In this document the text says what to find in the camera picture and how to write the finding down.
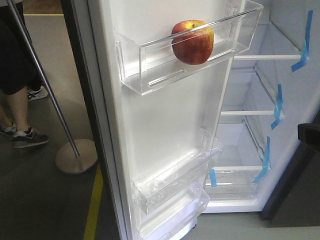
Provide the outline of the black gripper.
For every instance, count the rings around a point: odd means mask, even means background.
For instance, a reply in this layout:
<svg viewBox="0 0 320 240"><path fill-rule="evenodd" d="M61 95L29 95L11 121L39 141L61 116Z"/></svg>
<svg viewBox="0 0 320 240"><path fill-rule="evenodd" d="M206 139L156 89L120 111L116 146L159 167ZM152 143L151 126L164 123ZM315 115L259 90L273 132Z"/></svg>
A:
<svg viewBox="0 0 320 240"><path fill-rule="evenodd" d="M315 151L320 150L320 125L302 123L298 125L298 139Z"/></svg>

